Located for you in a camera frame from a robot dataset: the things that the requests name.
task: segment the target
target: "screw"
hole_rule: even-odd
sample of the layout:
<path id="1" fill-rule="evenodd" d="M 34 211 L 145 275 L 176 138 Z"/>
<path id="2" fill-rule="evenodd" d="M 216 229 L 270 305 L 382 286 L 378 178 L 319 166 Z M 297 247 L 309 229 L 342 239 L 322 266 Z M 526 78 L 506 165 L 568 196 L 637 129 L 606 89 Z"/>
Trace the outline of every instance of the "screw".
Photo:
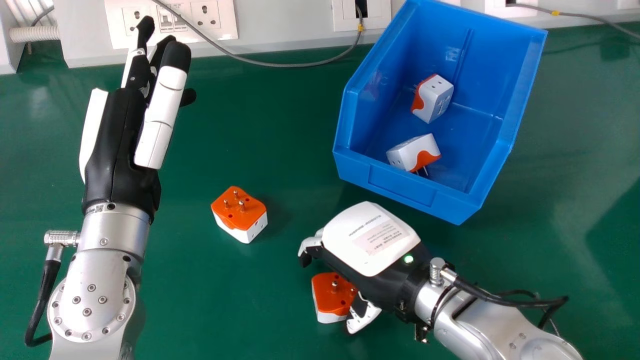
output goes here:
<path id="1" fill-rule="evenodd" d="M 444 280 L 440 276 L 440 271 L 445 266 L 444 259 L 433 258 L 429 262 L 429 281 L 434 286 L 440 286 L 444 283 Z"/>

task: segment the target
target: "robotic hand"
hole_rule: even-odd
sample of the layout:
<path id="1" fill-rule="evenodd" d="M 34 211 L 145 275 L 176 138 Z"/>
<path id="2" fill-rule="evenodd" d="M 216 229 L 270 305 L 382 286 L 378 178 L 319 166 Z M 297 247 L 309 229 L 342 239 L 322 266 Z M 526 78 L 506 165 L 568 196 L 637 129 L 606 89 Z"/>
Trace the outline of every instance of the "robotic hand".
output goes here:
<path id="1" fill-rule="evenodd" d="M 178 108 L 195 101 L 184 85 L 189 47 L 166 37 L 147 54 L 154 21 L 134 31 L 122 87 L 94 89 L 84 120 L 80 175 L 84 222 L 77 231 L 48 231 L 29 347 L 53 339 L 50 360 L 132 360 L 145 312 L 138 298 L 147 236 L 160 205 L 162 165 Z M 54 288 L 62 251 L 77 247 L 67 277 Z M 46 311 L 51 333 L 34 339 Z"/>
<path id="2" fill-rule="evenodd" d="M 298 258 L 302 267 L 323 259 L 358 288 L 346 320 L 350 334 L 389 311 L 415 324 L 417 341 L 427 343 L 433 331 L 462 360 L 582 360 L 569 343 L 541 330 L 568 298 L 525 302 L 488 293 L 431 258 L 415 231 L 377 204 L 337 215 L 302 241 Z M 518 307 L 543 309 L 539 327 Z"/>

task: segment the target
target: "green table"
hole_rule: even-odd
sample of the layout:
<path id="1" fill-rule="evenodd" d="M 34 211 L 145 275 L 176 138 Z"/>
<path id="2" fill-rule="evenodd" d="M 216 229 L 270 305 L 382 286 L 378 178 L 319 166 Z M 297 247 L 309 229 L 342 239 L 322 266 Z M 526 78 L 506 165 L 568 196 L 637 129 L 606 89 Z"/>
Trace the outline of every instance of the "green table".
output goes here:
<path id="1" fill-rule="evenodd" d="M 640 31 L 640 23 L 627 26 Z M 326 268 L 299 268 L 300 241 L 371 200 L 489 290 L 571 296 L 555 319 L 586 359 L 638 359 L 640 47 L 604 26 L 550 32 L 513 153 L 483 208 L 462 226 L 337 177 L 331 148 L 340 97 L 369 48 L 313 69 L 193 62 L 188 85 L 198 100 L 180 111 L 161 170 L 137 358 L 454 359 L 438 343 L 414 342 L 412 327 L 393 315 L 352 337 L 316 322 L 310 279 Z M 80 229 L 84 112 L 90 90 L 116 88 L 122 73 L 122 66 L 68 70 L 58 45 L 33 49 L 20 74 L 0 78 L 0 357 L 13 360 L 48 356 L 50 345 L 22 343 L 42 235 Z M 305 61 L 335 52 L 259 57 Z M 251 245 L 218 229 L 209 209 L 232 184 L 268 207 L 269 226 Z"/>

